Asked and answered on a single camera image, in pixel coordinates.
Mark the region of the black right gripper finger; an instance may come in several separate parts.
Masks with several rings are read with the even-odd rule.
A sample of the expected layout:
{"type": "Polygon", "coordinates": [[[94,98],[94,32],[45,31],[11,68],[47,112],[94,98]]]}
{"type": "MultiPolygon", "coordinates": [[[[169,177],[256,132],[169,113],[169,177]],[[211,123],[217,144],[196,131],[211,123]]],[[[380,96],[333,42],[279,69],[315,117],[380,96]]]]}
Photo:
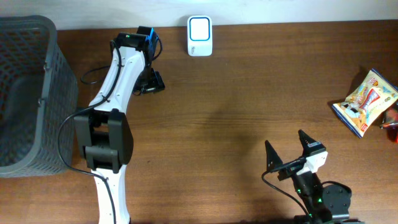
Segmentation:
{"type": "Polygon", "coordinates": [[[265,141],[265,148],[266,148],[266,165],[268,172],[277,172],[280,167],[283,165],[282,159],[276,153],[275,149],[272,147],[271,143],[266,140],[265,141]]]}
{"type": "Polygon", "coordinates": [[[303,147],[303,156],[314,156],[321,152],[325,152],[325,146],[320,142],[311,138],[303,130],[298,131],[299,140],[303,147]]]}

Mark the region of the silver foil packet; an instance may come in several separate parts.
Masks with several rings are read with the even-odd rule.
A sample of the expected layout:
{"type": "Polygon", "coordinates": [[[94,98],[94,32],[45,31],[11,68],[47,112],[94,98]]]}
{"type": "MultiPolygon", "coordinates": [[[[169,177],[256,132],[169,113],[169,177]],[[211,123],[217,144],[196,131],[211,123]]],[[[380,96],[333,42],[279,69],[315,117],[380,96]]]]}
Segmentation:
{"type": "Polygon", "coordinates": [[[380,125],[381,129],[397,128],[397,103],[394,103],[384,112],[384,119],[380,125]]]}

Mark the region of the yellow chip bag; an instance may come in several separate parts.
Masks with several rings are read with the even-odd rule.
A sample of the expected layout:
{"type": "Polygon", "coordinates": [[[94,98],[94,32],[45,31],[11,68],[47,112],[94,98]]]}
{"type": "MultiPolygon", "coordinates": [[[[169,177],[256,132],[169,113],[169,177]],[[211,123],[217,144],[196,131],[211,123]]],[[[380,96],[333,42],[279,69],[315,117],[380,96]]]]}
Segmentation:
{"type": "Polygon", "coordinates": [[[371,69],[354,92],[331,108],[357,137],[362,138],[373,121],[396,101],[397,87],[371,69]]]}

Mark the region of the red snack bag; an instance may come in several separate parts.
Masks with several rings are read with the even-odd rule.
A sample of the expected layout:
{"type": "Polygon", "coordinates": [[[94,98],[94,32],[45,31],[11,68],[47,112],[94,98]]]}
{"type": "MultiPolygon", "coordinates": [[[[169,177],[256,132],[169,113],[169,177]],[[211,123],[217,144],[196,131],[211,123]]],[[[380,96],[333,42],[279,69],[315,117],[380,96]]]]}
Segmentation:
{"type": "Polygon", "coordinates": [[[391,128],[387,130],[387,137],[394,143],[398,143],[397,128],[391,128]]]}

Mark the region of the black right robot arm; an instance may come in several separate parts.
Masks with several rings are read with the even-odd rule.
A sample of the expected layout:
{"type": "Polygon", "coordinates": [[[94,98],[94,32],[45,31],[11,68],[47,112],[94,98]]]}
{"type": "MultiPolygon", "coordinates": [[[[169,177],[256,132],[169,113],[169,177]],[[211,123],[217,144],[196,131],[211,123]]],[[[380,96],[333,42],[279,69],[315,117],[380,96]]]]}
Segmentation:
{"type": "Polygon", "coordinates": [[[327,159],[326,147],[301,129],[298,130],[298,136],[303,153],[286,163],[282,162],[271,143],[265,141],[267,168],[261,175],[262,181],[300,206],[304,214],[294,216],[294,223],[361,223],[360,220],[349,217],[352,190],[339,182],[321,182],[317,176],[318,169],[327,159]],[[267,174],[275,172],[280,181],[292,180],[299,199],[266,180],[267,174]]]}

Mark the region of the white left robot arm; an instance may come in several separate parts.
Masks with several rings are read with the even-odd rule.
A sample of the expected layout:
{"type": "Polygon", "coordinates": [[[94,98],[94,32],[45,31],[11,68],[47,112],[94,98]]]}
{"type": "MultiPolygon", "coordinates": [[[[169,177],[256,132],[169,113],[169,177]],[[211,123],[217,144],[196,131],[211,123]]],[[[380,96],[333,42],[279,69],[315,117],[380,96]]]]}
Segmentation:
{"type": "Polygon", "coordinates": [[[119,33],[110,42],[112,62],[99,92],[74,116],[80,156],[95,180],[100,223],[130,223],[126,202],[126,168],[134,139],[127,121],[131,96],[165,90],[152,62],[161,40],[151,27],[119,33]]]}

